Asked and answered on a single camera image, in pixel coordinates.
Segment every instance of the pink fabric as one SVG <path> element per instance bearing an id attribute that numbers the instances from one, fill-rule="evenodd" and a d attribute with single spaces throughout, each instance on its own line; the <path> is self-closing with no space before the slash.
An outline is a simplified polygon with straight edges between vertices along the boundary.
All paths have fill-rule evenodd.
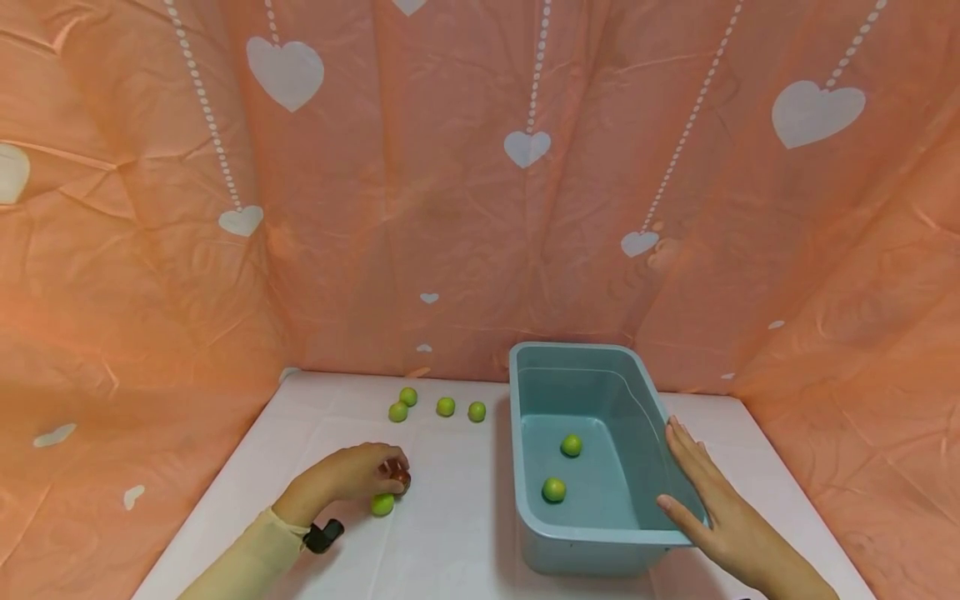
<path id="1" fill-rule="evenodd" d="M 948 597 L 958 29 L 949 0 L 8 0 L 0 589 L 129 596 L 284 366 L 503 380 L 555 339 L 743 397 L 879 598 Z"/>

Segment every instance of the dotted white line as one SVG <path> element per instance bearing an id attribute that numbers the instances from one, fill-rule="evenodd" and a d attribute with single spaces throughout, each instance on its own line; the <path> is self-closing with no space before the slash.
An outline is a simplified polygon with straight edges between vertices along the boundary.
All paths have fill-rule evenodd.
<path id="1" fill-rule="evenodd" d="M 540 22 L 540 37 L 537 42 L 537 62 L 534 64 L 534 84 L 530 90 L 530 118 L 527 119 L 527 134 L 534 132 L 537 117 L 537 90 L 540 88 L 540 72 L 543 70 L 543 53 L 546 52 L 546 28 L 550 26 L 550 2 L 543 0 L 543 20 Z"/>
<path id="2" fill-rule="evenodd" d="M 833 72 L 830 73 L 830 79 L 827 80 L 827 89 L 837 85 L 837 80 L 840 79 L 840 76 L 843 75 L 843 70 L 847 68 L 847 65 L 850 64 L 850 58 L 856 54 L 857 47 L 863 43 L 863 38 L 874 28 L 874 23 L 880 18 L 880 11 L 885 9 L 887 6 L 887 0 L 876 0 L 874 9 L 867 15 L 867 22 L 863 24 L 860 28 L 860 31 L 853 38 L 853 41 L 850 43 L 850 48 L 847 48 L 847 52 L 844 53 L 844 57 L 840 59 L 840 62 L 837 63 L 837 68 L 833 69 Z"/>
<path id="3" fill-rule="evenodd" d="M 193 85 L 197 88 L 197 96 L 200 97 L 200 106 L 204 111 L 206 125 L 210 129 L 210 137 L 213 138 L 213 149 L 217 152 L 220 159 L 220 168 L 224 173 L 224 180 L 227 182 L 227 190 L 233 204 L 240 210 L 240 195 L 237 193 L 236 183 L 233 182 L 233 174 L 230 172 L 230 165 L 227 162 L 227 151 L 224 150 L 224 142 L 220 139 L 220 130 L 217 128 L 217 122 L 213 118 L 213 109 L 210 107 L 210 101 L 206 97 L 204 80 L 200 76 L 200 67 L 193 60 L 193 51 L 190 50 L 190 42 L 186 38 L 186 31 L 183 29 L 183 22 L 180 21 L 180 12 L 175 6 L 176 0 L 164 0 L 167 5 L 167 12 L 170 14 L 170 22 L 177 32 L 177 38 L 180 39 L 180 48 L 183 50 L 183 57 L 186 59 L 186 66 L 190 70 L 190 77 L 193 78 Z"/>
<path id="4" fill-rule="evenodd" d="M 276 32 L 276 21 L 274 21 L 274 0 L 263 0 L 263 6 L 267 7 L 267 18 L 270 20 L 270 32 L 274 38 L 274 44 L 279 45 L 280 36 Z"/>
<path id="5" fill-rule="evenodd" d="M 663 179 L 660 180 L 660 188 L 657 190 L 657 195 L 654 196 L 654 200 L 650 204 L 650 210 L 647 211 L 647 218 L 643 221 L 643 228 L 640 230 L 641 234 L 645 233 L 648 227 L 650 227 L 650 221 L 653 220 L 654 213 L 657 212 L 657 208 L 660 205 L 660 200 L 663 198 L 663 192 L 666 190 L 667 183 L 670 182 L 670 177 L 673 175 L 674 169 L 677 168 L 677 162 L 680 160 L 680 154 L 684 151 L 686 140 L 690 137 L 690 132 L 693 130 L 693 123 L 697 120 L 697 115 L 700 113 L 700 109 L 703 106 L 704 98 L 707 97 L 710 83 L 713 81 L 713 76 L 716 75 L 717 66 L 720 64 L 720 57 L 723 56 L 725 48 L 730 42 L 730 35 L 733 33 L 733 28 L 736 27 L 736 21 L 739 19 L 740 12 L 743 11 L 743 1 L 744 0 L 737 0 L 736 2 L 736 7 L 733 9 L 733 16 L 731 17 L 730 23 L 727 26 L 727 31 L 724 33 L 724 38 L 720 40 L 720 47 L 717 48 L 717 51 L 713 56 L 713 63 L 710 64 L 710 69 L 707 71 L 707 76 L 704 78 L 703 87 L 700 88 L 700 96 L 697 97 L 697 102 L 694 104 L 693 110 L 690 112 L 690 118 L 686 121 L 684 133 L 680 136 L 680 141 L 677 142 L 677 147 L 673 151 L 673 156 L 670 157 L 670 166 L 667 167 L 666 173 L 663 174 Z"/>

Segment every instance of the left hand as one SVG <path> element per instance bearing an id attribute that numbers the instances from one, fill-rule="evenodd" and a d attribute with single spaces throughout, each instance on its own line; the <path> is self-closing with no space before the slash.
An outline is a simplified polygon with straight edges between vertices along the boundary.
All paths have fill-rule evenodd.
<path id="1" fill-rule="evenodd" d="M 395 445 L 367 443 L 337 450 L 298 475 L 274 503 L 274 513 L 290 525 L 309 527 L 331 502 L 403 493 L 403 484 L 383 468 L 389 460 L 410 468 Z"/>

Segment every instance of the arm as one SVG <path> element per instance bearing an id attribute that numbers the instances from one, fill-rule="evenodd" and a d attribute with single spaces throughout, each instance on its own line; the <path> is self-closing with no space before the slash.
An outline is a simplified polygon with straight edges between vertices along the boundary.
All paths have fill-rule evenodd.
<path id="1" fill-rule="evenodd" d="M 309 527 L 267 509 L 198 577 L 180 600 L 260 600 L 289 571 Z"/>
<path id="2" fill-rule="evenodd" d="M 657 504 L 704 554 L 770 600 L 838 600 L 820 573 L 747 503 L 676 418 L 666 442 L 707 509 L 706 527 L 683 504 L 662 495 Z"/>
<path id="3" fill-rule="evenodd" d="M 410 467 L 396 446 L 361 444 L 338 450 L 304 471 L 179 600 L 262 600 L 293 567 L 303 550 L 303 536 L 329 504 L 403 493 L 404 485 L 384 468 L 387 461 Z"/>

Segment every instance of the small brown object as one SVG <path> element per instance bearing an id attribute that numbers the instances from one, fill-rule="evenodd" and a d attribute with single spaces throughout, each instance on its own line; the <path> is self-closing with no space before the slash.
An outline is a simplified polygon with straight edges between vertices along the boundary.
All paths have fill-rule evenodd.
<path id="1" fill-rule="evenodd" d="M 407 490 L 410 489 L 410 471 L 403 468 L 399 462 L 393 459 L 387 461 L 387 468 L 390 470 L 390 478 L 395 479 L 403 484 L 403 492 L 399 494 L 403 496 L 405 493 L 407 493 Z"/>

